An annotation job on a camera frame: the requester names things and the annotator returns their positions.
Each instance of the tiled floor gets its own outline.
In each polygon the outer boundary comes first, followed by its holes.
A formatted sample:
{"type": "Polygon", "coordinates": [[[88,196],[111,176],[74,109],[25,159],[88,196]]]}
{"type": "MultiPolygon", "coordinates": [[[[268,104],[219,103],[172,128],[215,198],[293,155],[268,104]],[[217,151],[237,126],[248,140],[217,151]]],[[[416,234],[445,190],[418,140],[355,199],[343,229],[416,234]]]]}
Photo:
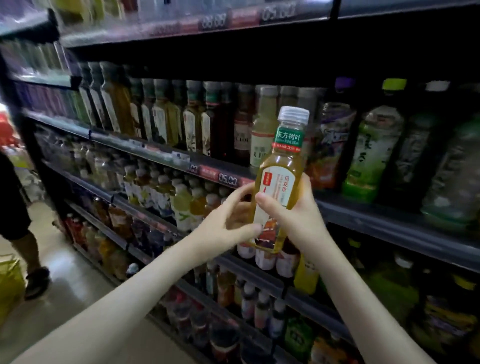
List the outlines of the tiled floor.
{"type": "MultiPolygon", "coordinates": [[[[52,211],[43,203],[29,208],[40,259],[49,267],[52,284],[38,300],[22,303],[0,330],[0,364],[8,364],[28,347],[93,304],[113,287],[92,268],[52,226],[52,211]]],[[[0,237],[0,255],[14,253],[0,237]]],[[[194,361],[147,319],[132,332],[126,345],[111,364],[182,363],[194,361]]]]}

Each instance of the yellow basket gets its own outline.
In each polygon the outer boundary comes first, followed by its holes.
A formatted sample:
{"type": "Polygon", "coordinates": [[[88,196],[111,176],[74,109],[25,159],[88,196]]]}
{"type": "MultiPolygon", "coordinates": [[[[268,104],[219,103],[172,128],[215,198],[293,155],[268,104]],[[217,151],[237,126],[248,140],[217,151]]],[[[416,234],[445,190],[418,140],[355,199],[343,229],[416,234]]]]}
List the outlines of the yellow basket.
{"type": "Polygon", "coordinates": [[[0,255],[0,327],[25,295],[20,260],[14,254],[0,255]]]}

